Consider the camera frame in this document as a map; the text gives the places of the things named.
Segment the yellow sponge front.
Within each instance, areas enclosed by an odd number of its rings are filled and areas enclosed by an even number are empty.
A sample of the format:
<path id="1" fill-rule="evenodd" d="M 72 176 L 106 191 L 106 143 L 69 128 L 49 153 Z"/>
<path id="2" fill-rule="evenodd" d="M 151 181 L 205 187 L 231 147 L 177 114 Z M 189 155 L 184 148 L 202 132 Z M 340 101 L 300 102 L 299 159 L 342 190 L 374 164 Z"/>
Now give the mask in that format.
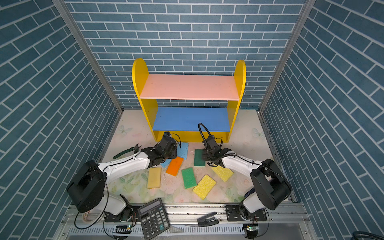
<path id="1" fill-rule="evenodd" d="M 204 200 L 212 188 L 216 185 L 216 181 L 208 175 L 200 180 L 198 185 L 193 189 L 193 192 L 201 199 Z"/>

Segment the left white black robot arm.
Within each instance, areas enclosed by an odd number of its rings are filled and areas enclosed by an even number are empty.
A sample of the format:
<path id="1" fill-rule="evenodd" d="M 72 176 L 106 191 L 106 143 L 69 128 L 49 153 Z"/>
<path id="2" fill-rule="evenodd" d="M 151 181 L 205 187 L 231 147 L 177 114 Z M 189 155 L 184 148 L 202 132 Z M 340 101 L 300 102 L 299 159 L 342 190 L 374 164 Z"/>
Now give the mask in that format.
<path id="1" fill-rule="evenodd" d="M 88 161 L 73 176 L 67 186 L 67 193 L 75 204 L 78 213 L 100 210 L 117 217 L 121 222 L 131 220 L 133 209 L 123 195 L 114 195 L 108 184 L 130 173 L 158 166 L 167 159 L 177 157 L 180 139 L 176 140 L 170 132 L 165 132 L 162 139 L 153 147 L 140 149 L 139 145 L 119 153 L 133 152 L 131 156 L 97 164 Z"/>

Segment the yellow sponge right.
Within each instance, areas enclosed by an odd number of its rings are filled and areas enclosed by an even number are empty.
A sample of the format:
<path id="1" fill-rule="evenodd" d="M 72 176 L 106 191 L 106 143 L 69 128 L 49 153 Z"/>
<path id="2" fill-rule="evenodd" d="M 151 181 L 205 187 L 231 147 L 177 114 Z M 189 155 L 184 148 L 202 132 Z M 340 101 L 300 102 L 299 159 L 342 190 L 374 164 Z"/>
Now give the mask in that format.
<path id="1" fill-rule="evenodd" d="M 224 181 L 227 182 L 230 177 L 234 174 L 230 169 L 223 168 L 221 166 L 214 166 L 211 169 Z"/>

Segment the black binder clip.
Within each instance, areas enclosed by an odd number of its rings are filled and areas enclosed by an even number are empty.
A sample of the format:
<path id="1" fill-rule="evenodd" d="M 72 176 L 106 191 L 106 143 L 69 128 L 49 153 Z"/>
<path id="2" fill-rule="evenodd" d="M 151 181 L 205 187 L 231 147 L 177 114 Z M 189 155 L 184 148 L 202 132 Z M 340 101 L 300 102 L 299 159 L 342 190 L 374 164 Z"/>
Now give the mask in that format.
<path id="1" fill-rule="evenodd" d="M 216 212 L 211 212 L 197 219 L 199 227 L 210 227 L 219 224 L 216 218 Z"/>

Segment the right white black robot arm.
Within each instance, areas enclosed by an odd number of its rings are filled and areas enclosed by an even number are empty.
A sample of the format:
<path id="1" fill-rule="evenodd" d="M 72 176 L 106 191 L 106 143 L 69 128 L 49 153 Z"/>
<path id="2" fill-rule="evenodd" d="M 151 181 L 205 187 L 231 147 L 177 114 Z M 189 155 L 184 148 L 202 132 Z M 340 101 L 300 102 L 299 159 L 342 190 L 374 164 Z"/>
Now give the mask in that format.
<path id="1" fill-rule="evenodd" d="M 215 137 L 203 138 L 203 159 L 210 164 L 236 171 L 250 177 L 254 192 L 239 203 L 238 214 L 251 220 L 260 209 L 275 210 L 289 197 L 292 187 L 280 168 L 271 159 L 254 161 L 242 157 L 228 148 L 222 149 Z"/>

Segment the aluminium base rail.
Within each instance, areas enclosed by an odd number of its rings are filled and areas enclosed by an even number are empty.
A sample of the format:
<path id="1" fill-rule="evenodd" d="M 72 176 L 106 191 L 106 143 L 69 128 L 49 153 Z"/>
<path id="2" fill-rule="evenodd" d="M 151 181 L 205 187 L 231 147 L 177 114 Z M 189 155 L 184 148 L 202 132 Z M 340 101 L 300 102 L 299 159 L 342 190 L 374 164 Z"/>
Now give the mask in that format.
<path id="1" fill-rule="evenodd" d="M 259 210 L 246 221 L 236 214 L 237 205 L 213 204 L 165 204 L 170 228 L 155 237 L 157 240 L 315 240 L 314 227 L 302 204 L 282 203 L 274 211 Z M 219 224 L 199 227 L 197 219 L 216 212 Z M 54 235 L 55 240 L 124 240 L 144 239 L 139 219 L 119 222 L 113 216 L 101 217 L 92 225 L 70 207 Z"/>

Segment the green handled pliers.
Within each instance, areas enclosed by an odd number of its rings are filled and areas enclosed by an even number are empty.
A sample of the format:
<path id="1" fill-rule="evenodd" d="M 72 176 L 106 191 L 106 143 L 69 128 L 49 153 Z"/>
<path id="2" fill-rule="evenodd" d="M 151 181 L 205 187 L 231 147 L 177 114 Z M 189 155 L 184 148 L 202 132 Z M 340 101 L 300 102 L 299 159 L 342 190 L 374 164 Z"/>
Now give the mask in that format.
<path id="1" fill-rule="evenodd" d="M 126 149 L 126 150 L 116 154 L 115 156 L 113 156 L 113 160 L 116 160 L 119 157 L 123 156 L 124 154 L 130 153 L 130 152 L 134 152 L 136 154 L 136 153 L 139 152 L 140 148 L 141 148 L 141 146 L 139 146 L 139 144 L 136 144 L 135 146 L 133 146 L 133 147 L 131 147 L 129 149 Z"/>

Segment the orange sponge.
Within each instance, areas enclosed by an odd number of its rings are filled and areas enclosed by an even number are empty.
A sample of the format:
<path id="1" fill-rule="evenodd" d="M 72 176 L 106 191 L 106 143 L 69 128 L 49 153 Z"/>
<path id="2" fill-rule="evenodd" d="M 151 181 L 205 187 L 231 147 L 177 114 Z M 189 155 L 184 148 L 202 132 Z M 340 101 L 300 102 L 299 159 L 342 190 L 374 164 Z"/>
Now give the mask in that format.
<path id="1" fill-rule="evenodd" d="M 176 177 L 178 175 L 178 172 L 180 170 L 180 167 L 183 163 L 184 159 L 181 157 L 176 157 L 175 159 L 172 159 L 170 164 L 168 165 L 168 168 L 166 170 L 166 173 Z"/>

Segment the black desk calculator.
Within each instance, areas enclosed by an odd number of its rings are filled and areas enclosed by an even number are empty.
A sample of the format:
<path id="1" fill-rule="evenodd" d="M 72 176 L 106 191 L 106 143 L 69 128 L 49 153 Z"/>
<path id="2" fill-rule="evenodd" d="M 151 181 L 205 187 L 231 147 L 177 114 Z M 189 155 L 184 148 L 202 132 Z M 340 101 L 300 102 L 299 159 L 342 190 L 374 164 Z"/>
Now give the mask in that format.
<path id="1" fill-rule="evenodd" d="M 170 221 L 161 198 L 157 198 L 138 209 L 145 240 L 164 233 L 170 228 Z"/>

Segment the dark green scrub sponge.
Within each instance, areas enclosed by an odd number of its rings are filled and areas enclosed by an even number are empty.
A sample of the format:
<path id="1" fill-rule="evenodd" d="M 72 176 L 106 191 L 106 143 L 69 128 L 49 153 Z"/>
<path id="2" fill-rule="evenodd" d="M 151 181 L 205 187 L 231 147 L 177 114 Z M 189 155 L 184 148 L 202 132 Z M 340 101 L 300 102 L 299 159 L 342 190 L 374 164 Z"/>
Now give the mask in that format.
<path id="1" fill-rule="evenodd" d="M 195 149 L 194 166 L 205 167 L 206 162 L 203 160 L 203 149 Z"/>

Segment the yellow pink blue shelf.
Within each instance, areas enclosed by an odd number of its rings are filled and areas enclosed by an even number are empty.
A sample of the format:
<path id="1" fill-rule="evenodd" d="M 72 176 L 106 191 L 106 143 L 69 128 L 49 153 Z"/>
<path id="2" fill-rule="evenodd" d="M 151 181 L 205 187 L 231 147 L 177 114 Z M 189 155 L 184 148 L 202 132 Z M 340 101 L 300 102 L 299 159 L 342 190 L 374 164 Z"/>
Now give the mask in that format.
<path id="1" fill-rule="evenodd" d="M 230 140 L 246 86 L 246 63 L 239 60 L 233 76 L 150 74 L 143 59 L 133 63 L 133 86 L 152 135 L 165 132 L 183 142 L 202 141 L 198 124 L 225 143 Z M 160 107 L 158 100 L 226 101 L 226 108 Z"/>

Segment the bright green sponge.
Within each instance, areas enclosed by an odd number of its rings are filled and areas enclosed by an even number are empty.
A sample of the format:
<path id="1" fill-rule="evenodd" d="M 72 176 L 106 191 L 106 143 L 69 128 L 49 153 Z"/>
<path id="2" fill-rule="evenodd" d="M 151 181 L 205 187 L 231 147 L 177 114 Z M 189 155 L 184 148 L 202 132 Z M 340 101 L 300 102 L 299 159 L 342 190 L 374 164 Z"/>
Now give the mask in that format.
<path id="1" fill-rule="evenodd" d="M 194 169 L 192 167 L 183 169 L 182 177 L 183 177 L 185 189 L 190 189 L 197 186 Z"/>

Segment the pale yellow sponge left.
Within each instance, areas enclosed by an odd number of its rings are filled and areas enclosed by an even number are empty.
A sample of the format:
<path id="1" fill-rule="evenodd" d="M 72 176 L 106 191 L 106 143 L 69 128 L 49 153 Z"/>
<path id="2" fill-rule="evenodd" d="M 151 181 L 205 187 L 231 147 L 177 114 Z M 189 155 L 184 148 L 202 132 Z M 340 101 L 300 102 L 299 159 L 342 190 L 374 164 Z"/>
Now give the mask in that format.
<path id="1" fill-rule="evenodd" d="M 161 167 L 149 169 L 147 189 L 160 188 L 160 186 L 161 186 L 161 173 L 162 173 Z"/>

